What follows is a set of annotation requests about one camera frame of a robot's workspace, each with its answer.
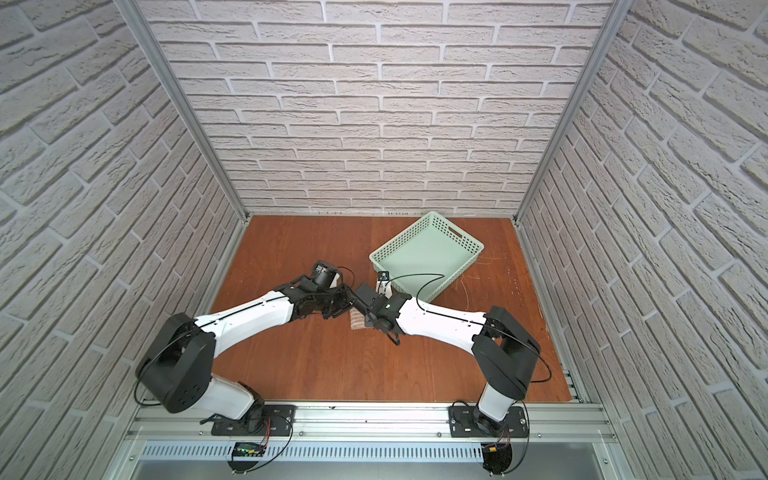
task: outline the mounting plate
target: mounting plate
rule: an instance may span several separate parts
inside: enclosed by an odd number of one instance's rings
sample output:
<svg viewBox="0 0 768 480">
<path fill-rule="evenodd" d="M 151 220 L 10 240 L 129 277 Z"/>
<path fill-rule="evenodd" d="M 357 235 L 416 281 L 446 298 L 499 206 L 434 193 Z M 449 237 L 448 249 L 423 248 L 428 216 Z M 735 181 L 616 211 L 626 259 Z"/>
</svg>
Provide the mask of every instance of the mounting plate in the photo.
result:
<svg viewBox="0 0 768 480">
<path fill-rule="evenodd" d="M 267 403 L 263 407 L 263 411 L 264 417 L 272 420 L 270 436 L 287 437 L 290 435 L 289 423 L 293 421 L 293 414 L 296 411 L 295 405 L 273 405 Z M 251 426 L 243 420 L 230 420 L 224 417 L 215 419 L 214 426 L 210 429 L 210 434 L 213 436 L 262 437 L 265 433 L 266 424 L 263 422 L 259 425 Z"/>
<path fill-rule="evenodd" d="M 485 433 L 475 427 L 472 419 L 474 406 L 452 406 L 448 407 L 448 418 L 451 422 L 451 437 L 457 439 L 466 439 L 468 437 L 488 437 Z M 528 423 L 525 421 L 525 414 L 522 407 L 511 406 L 504 417 L 502 428 L 509 427 L 509 437 L 512 439 L 524 439 L 528 436 Z"/>
</svg>

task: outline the brick wall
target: brick wall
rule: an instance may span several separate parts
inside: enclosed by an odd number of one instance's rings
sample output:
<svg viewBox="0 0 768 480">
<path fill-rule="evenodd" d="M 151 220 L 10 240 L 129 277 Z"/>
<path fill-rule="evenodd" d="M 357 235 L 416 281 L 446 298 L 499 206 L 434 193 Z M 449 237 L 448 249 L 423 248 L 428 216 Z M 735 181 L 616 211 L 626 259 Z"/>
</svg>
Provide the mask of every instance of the brick wall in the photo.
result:
<svg viewBox="0 0 768 480">
<path fill-rule="evenodd" d="M 766 13 L 636 0 L 522 222 L 639 478 L 768 471 Z"/>
<path fill-rule="evenodd" d="M 0 476 L 100 478 L 235 218 L 118 10 L 0 9 Z"/>
<path fill-rule="evenodd" d="M 255 214 L 509 217 L 610 0 L 146 0 Z"/>
</svg>

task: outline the thin wire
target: thin wire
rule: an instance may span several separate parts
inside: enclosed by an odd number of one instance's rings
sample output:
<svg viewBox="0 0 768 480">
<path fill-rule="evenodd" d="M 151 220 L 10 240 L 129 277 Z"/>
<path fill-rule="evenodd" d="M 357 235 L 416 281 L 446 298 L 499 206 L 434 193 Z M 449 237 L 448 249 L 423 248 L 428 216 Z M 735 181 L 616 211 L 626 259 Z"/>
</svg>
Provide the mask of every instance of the thin wire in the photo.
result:
<svg viewBox="0 0 768 480">
<path fill-rule="evenodd" d="M 440 280 L 441 278 L 443 278 L 443 277 L 445 276 L 445 275 L 443 275 L 442 273 L 439 273 L 439 275 L 440 275 L 439 277 L 437 277 L 437 278 L 435 278 L 435 279 L 432 279 L 432 280 L 430 280 L 429 282 L 427 282 L 427 283 L 425 283 L 424 285 L 422 285 L 422 287 L 421 287 L 421 288 L 419 289 L 419 291 L 417 292 L 417 294 L 416 294 L 416 305 L 417 305 L 417 307 L 418 307 L 418 308 L 422 309 L 422 311 L 424 311 L 424 312 L 427 312 L 427 313 L 432 313 L 433 315 L 440 315 L 440 316 L 444 316 L 444 317 L 446 317 L 446 318 L 452 318 L 452 319 L 456 319 L 456 320 L 461 320 L 462 322 L 467 322 L 467 323 L 474 323 L 475 325 L 484 326 L 484 327 L 486 327 L 486 328 L 489 328 L 489 329 L 495 330 L 496 332 L 499 332 L 499 333 L 501 333 L 502 335 L 504 335 L 504 336 L 507 336 L 508 338 L 511 338 L 511 339 L 513 339 L 515 342 L 517 342 L 517 343 L 519 343 L 520 345 L 523 345 L 525 348 L 527 348 L 527 349 L 531 350 L 531 352 L 532 352 L 534 355 L 536 355 L 536 356 L 538 357 L 538 359 L 539 359 L 539 360 L 541 360 L 541 363 L 544 363 L 544 366 L 545 366 L 545 367 L 547 367 L 547 370 L 549 371 L 549 376 L 548 376 L 546 379 L 543 379 L 543 380 L 531 380 L 529 383 L 544 383 L 544 382 L 549 382 L 549 381 L 552 379 L 552 369 L 551 369 L 551 368 L 549 368 L 549 364 L 548 364 L 548 363 L 547 363 L 547 362 L 546 362 L 544 359 L 542 359 L 542 357 L 541 357 L 541 354 L 539 354 L 539 352 L 537 352 L 537 351 L 536 351 L 536 350 L 535 350 L 535 349 L 534 349 L 532 346 L 528 345 L 526 342 L 523 342 L 522 340 L 520 340 L 520 339 L 517 339 L 517 338 L 513 337 L 512 335 L 510 335 L 509 333 L 506 333 L 506 332 L 505 332 L 505 331 L 503 331 L 503 330 L 497 329 L 497 328 L 495 328 L 495 327 L 493 327 L 493 326 L 490 326 L 490 325 L 486 325 L 485 323 L 480 323 L 480 322 L 473 322 L 473 321 L 471 321 L 471 320 L 467 320 L 467 319 L 459 318 L 459 317 L 457 317 L 457 316 L 453 316 L 453 315 L 447 315 L 447 314 L 445 314 L 445 313 L 430 312 L 430 311 L 428 311 L 426 308 L 424 308 L 424 307 L 421 305 L 421 303 L 419 303 L 419 295 L 421 294 L 422 290 L 424 290 L 424 287 L 425 287 L 425 286 L 429 285 L 430 283 L 434 282 L 435 280 Z"/>
<path fill-rule="evenodd" d="M 451 404 L 451 407 L 455 407 L 457 403 L 463 403 L 464 405 L 467 406 L 467 408 L 469 408 L 469 404 L 464 400 L 454 400 L 453 403 Z M 454 412 L 451 412 L 451 416 L 456 422 L 458 422 L 458 419 L 456 418 L 456 414 Z"/>
<path fill-rule="evenodd" d="M 244 312 L 245 310 L 248 310 L 249 308 L 254 308 L 255 306 L 261 306 L 261 305 L 263 305 L 264 303 L 267 303 L 267 302 L 271 302 L 272 300 L 280 300 L 281 298 L 288 298 L 288 297 L 287 297 L 287 296 L 285 296 L 285 295 L 283 295 L 283 296 L 275 296 L 275 297 L 273 297 L 273 298 L 270 298 L 270 299 L 264 300 L 263 302 L 254 303 L 253 305 L 249 305 L 249 306 L 244 306 L 244 307 L 243 307 L 243 308 L 241 308 L 240 310 L 235 310 L 234 312 L 230 312 L 230 313 L 228 313 L 227 315 L 224 315 L 224 316 L 220 316 L 219 318 L 217 318 L 217 319 L 216 319 L 216 320 L 214 320 L 214 321 L 223 320 L 223 319 L 227 318 L 228 316 L 232 316 L 232 315 L 234 315 L 235 313 Z"/>
<path fill-rule="evenodd" d="M 218 320 L 212 320 L 212 321 L 206 323 L 205 325 L 202 325 L 200 328 L 202 329 L 205 326 L 209 326 L 211 323 L 215 323 L 216 321 L 218 321 Z M 188 325 L 190 323 L 194 323 L 194 320 L 192 319 L 189 322 L 184 322 L 184 323 L 181 324 L 181 326 L 185 326 L 185 325 Z M 141 370 L 139 370 L 139 374 L 138 374 L 138 376 L 136 378 L 136 383 L 134 384 L 134 401 L 136 403 L 138 403 L 141 406 L 145 406 L 145 407 L 155 407 L 155 406 L 162 405 L 162 402 L 144 403 L 141 400 L 139 400 L 138 392 L 137 392 L 138 388 L 139 388 L 139 383 L 141 382 L 141 379 L 144 378 L 144 374 L 147 373 L 147 370 L 149 369 L 149 367 L 152 366 L 152 364 L 155 363 L 155 361 L 157 361 L 157 358 L 159 358 L 160 355 L 163 354 L 163 352 L 168 350 L 171 345 L 175 344 L 176 342 L 178 342 L 179 340 L 181 340 L 181 339 L 183 339 L 185 337 L 188 337 L 191 334 L 192 334 L 192 332 L 184 332 L 184 333 L 179 334 L 178 336 L 176 336 L 176 338 L 174 338 L 170 342 L 168 342 L 168 344 L 165 347 L 163 347 L 163 349 L 160 352 L 157 352 L 157 355 L 152 357 L 152 360 L 150 360 L 149 362 L 145 363 L 144 366 L 141 367 Z"/>
<path fill-rule="evenodd" d="M 286 421 L 286 423 L 288 424 L 288 426 L 290 427 L 290 435 L 289 435 L 289 437 L 288 437 L 288 442 L 286 442 L 286 444 L 285 444 L 285 445 L 284 445 L 284 446 L 281 448 L 281 450 L 280 450 L 280 451 L 277 453 L 277 455 L 275 455 L 274 457 L 270 458 L 269 460 L 267 460 L 267 461 L 266 461 L 266 462 L 264 462 L 263 464 L 261 464 L 261 465 L 256 465 L 256 466 L 254 466 L 254 467 L 251 467 L 251 468 L 249 468 L 249 469 L 247 469 L 247 470 L 243 470 L 243 471 L 237 471 L 237 470 L 234 470 L 234 472 L 236 472 L 236 473 L 251 473 L 251 472 L 254 472 L 254 471 L 258 470 L 259 468 L 264 468 L 264 467 L 266 467 L 267 465 L 269 465 L 270 463 L 272 463 L 272 461 L 273 461 L 275 458 L 277 458 L 277 457 L 281 456 L 281 455 L 283 454 L 283 452 L 285 452 L 285 451 L 286 451 L 286 449 L 288 448 L 288 445 L 290 444 L 290 441 L 291 441 L 291 439 L 293 439 L 293 423 L 289 422 L 289 421 L 288 421 L 288 419 L 286 419 L 286 418 L 285 418 L 284 416 L 282 416 L 282 415 L 277 415 L 277 414 L 275 414 L 275 415 L 272 415 L 272 416 L 276 416 L 276 417 L 279 417 L 279 418 L 281 418 L 281 419 L 285 420 L 285 421 Z"/>
<path fill-rule="evenodd" d="M 520 403 L 523 404 L 523 410 L 525 410 L 525 424 L 528 426 L 528 436 L 525 437 L 525 446 L 523 447 L 523 454 L 520 455 L 520 459 L 518 460 L 517 465 L 515 465 L 514 467 L 504 472 L 504 475 L 507 475 L 510 472 L 514 472 L 517 469 L 517 467 L 520 466 L 520 464 L 525 459 L 525 454 L 528 453 L 528 443 L 531 441 L 531 422 L 530 422 L 530 417 L 528 417 L 528 407 L 525 406 L 525 402 L 520 402 Z"/>
<path fill-rule="evenodd" d="M 398 275 L 395 278 L 389 279 L 389 281 L 384 284 L 384 288 L 386 288 L 393 280 L 397 280 L 398 278 L 405 278 L 407 276 L 419 276 L 419 275 L 439 275 L 439 277 L 435 278 L 435 280 L 439 280 L 445 276 L 442 273 L 409 273 L 407 275 Z"/>
<path fill-rule="evenodd" d="M 347 268 L 345 266 L 338 266 L 337 268 L 343 268 L 344 270 L 346 270 L 346 271 L 348 271 L 348 272 L 350 272 L 352 274 L 352 286 L 350 288 L 353 288 L 355 286 L 355 281 L 357 280 L 357 275 L 355 275 L 355 272 L 353 272 L 352 269 Z M 341 281 L 342 281 L 342 283 L 344 282 L 344 276 L 343 275 L 341 276 Z"/>
<path fill-rule="evenodd" d="M 259 445 L 262 448 L 266 448 L 266 446 L 270 443 L 270 433 L 272 432 L 272 419 L 266 420 L 266 435 L 262 439 L 263 444 L 260 442 Z"/>
</svg>

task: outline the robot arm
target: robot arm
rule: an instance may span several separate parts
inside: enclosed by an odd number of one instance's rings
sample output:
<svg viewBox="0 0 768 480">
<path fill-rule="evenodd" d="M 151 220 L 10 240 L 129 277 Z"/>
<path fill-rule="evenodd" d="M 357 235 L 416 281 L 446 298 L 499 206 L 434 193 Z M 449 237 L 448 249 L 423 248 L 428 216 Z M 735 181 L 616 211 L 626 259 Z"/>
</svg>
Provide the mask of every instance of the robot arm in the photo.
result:
<svg viewBox="0 0 768 480">
<path fill-rule="evenodd" d="M 300 276 L 243 305 L 195 319 L 183 313 L 174 315 L 139 362 L 138 381 L 168 412 L 194 405 L 241 419 L 261 400 L 247 387 L 212 374 L 215 357 L 250 336 L 310 313 L 320 312 L 327 319 L 354 307 L 395 344 L 399 344 L 399 335 L 428 336 L 475 356 L 488 381 L 475 423 L 489 434 L 509 406 L 525 397 L 540 348 L 506 310 L 451 310 L 417 302 L 404 293 L 388 298 L 365 284 L 352 292 L 339 283 L 342 279 L 334 266 L 317 262 L 309 276 Z M 495 339 L 502 335 L 498 345 Z"/>
</svg>

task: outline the green basket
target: green basket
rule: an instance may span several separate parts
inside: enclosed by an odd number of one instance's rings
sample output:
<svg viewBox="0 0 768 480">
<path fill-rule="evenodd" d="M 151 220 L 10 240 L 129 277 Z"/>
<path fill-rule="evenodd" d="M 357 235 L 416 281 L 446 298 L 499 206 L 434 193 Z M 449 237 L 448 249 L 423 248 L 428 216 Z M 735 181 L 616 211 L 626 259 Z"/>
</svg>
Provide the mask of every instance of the green basket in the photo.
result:
<svg viewBox="0 0 768 480">
<path fill-rule="evenodd" d="M 485 246 L 437 212 L 429 212 L 370 254 L 377 272 L 390 278 L 410 273 L 441 273 L 440 280 L 422 290 L 419 300 L 431 302 L 464 273 Z M 392 281 L 395 288 L 416 296 L 436 276 L 418 275 Z"/>
</svg>

